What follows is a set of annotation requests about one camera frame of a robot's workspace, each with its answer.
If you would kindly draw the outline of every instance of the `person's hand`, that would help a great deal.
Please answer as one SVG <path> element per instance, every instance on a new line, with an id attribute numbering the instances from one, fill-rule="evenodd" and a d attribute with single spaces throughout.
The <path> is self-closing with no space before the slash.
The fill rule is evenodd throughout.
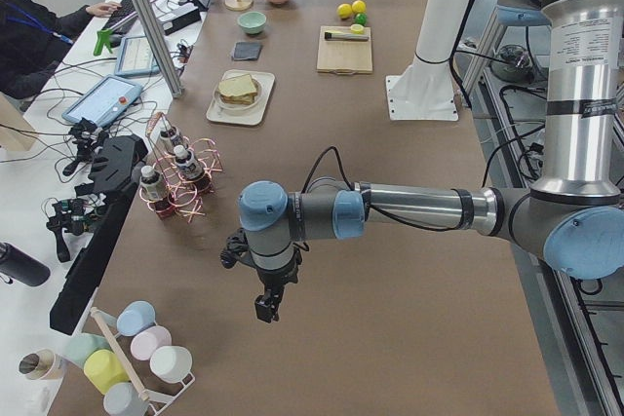
<path id="1" fill-rule="evenodd" d="M 117 2 L 99 2 L 87 7 L 87 13 L 94 17 L 108 17 L 110 14 L 121 8 Z"/>

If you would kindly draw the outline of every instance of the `table surface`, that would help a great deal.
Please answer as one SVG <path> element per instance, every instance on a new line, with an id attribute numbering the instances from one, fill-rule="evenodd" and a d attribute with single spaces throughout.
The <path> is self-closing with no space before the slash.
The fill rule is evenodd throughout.
<path id="1" fill-rule="evenodd" d="M 156 15 L 161 16 L 175 6 L 175 0 L 160 0 L 156 4 Z M 104 50 L 101 57 L 93 56 L 96 32 L 103 27 L 106 20 L 93 19 L 89 23 L 58 68 L 55 77 L 47 84 L 46 90 L 66 88 L 83 93 L 94 86 L 101 76 L 114 72 L 117 50 L 113 50 L 112 54 Z M 200 23 L 194 23 L 168 36 L 166 41 L 169 48 L 174 51 L 176 43 L 182 39 L 193 44 L 200 27 Z M 136 22 L 130 34 L 140 34 L 141 31 L 140 22 Z M 67 68 L 67 64 L 78 64 L 96 58 L 106 60 L 86 63 L 82 65 L 83 68 Z M 144 86 L 141 94 L 143 104 L 132 106 L 118 121 L 119 126 L 113 127 L 119 134 L 144 134 L 145 125 L 134 120 L 141 119 L 144 122 L 154 110 L 167 110 L 172 100 L 160 75 L 134 80 Z M 18 374 L 21 358 L 42 348 L 62 353 L 69 338 L 50 329 L 48 315 L 59 296 L 71 262 L 61 264 L 57 260 L 55 238 L 46 229 L 47 217 L 42 208 L 47 208 L 49 215 L 53 214 L 51 198 L 73 198 L 73 187 L 88 181 L 90 167 L 80 165 L 72 177 L 59 176 L 55 171 L 55 164 L 63 155 L 75 152 L 75 145 L 62 144 L 62 136 L 67 134 L 70 124 L 63 121 L 61 113 L 77 97 L 72 92 L 49 91 L 40 95 L 24 114 L 24 118 L 36 131 L 52 133 L 41 135 L 40 139 L 48 145 L 61 143 L 55 148 L 62 154 L 54 150 L 39 154 L 44 149 L 41 141 L 35 142 L 33 148 L 27 152 L 9 152 L 0 148 L 0 160 L 23 160 L 0 164 L 3 189 L 0 191 L 0 241 L 20 248 L 51 270 L 50 278 L 41 286 L 29 287 L 15 282 L 10 286 L 1 284 L 3 287 L 0 287 L 0 300 L 4 304 L 0 310 L 0 346 L 3 349 L 0 355 L 0 381 L 4 383 L 0 398 L 3 401 L 3 411 L 15 416 L 40 414 L 36 411 L 38 398 L 45 400 L 45 393 L 53 396 L 59 386 L 59 381 L 26 382 Z M 68 163 L 69 160 L 58 163 L 58 172 Z M 74 258 L 89 241 L 90 235 L 64 237 Z"/>
<path id="2" fill-rule="evenodd" d="M 426 0 L 366 0 L 373 73 L 316 72 L 319 27 L 341 24 L 335 8 L 351 1 L 254 0 L 268 23 L 253 39 L 236 26 L 237 13 L 213 1 L 169 118 L 191 140 L 212 138 L 225 172 L 204 198 L 206 216 L 191 224 L 161 221 L 135 200 L 95 304 L 116 315 L 147 300 L 174 344 L 191 351 L 197 381 L 167 410 L 172 416 L 558 414 L 503 241 L 370 224 L 361 239 L 313 242 L 272 324 L 254 316 L 255 272 L 221 267 L 241 189 L 271 179 L 300 190 L 330 145 L 351 180 L 479 186 L 485 163 L 468 111 L 455 123 L 388 118 L 385 76 L 411 63 Z M 244 40 L 262 43 L 257 62 L 230 60 Z M 233 68 L 276 76 L 257 127 L 205 118 Z M 334 161 L 318 174 L 337 176 Z M 158 386 L 144 363 L 137 368 L 148 388 Z M 71 367 L 50 414 L 103 415 L 101 395 Z"/>

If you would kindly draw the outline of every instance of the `small black box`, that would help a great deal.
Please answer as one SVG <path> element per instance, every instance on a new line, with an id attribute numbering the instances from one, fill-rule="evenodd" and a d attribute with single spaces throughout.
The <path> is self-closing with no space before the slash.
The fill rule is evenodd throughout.
<path id="1" fill-rule="evenodd" d="M 200 20 L 199 9 L 190 3 L 184 4 L 160 18 L 166 35 L 175 33 L 184 26 Z"/>

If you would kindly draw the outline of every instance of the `blue lanyard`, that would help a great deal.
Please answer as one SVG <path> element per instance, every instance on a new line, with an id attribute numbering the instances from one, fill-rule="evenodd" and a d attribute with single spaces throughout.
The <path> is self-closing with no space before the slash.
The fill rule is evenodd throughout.
<path id="1" fill-rule="evenodd" d="M 17 5 L 13 5 L 13 4 L 7 4 L 7 5 L 11 7 L 12 9 L 17 10 L 18 12 L 20 12 L 22 15 L 24 15 L 27 18 L 27 19 L 19 19 L 13 16 L 7 16 L 7 20 L 13 21 L 15 23 L 25 24 L 26 26 L 36 28 L 40 31 L 43 31 L 44 33 L 52 34 L 55 38 L 59 38 L 63 43 L 74 44 L 74 42 L 71 39 L 69 39 L 67 36 L 57 33 L 56 31 L 53 31 L 52 29 L 48 28 L 41 21 L 39 21 L 38 19 L 30 15 L 29 13 L 25 12 Z"/>

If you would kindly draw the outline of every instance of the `green clamp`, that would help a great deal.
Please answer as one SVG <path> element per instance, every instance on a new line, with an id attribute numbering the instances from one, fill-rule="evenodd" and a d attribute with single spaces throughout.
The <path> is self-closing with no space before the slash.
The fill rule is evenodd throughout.
<path id="1" fill-rule="evenodd" d="M 112 53 L 113 48 L 110 46 L 110 35 L 113 34 L 112 29 L 101 29 L 97 32 L 96 48 L 94 49 L 94 56 L 101 56 L 101 51 L 106 46 L 106 49 Z"/>

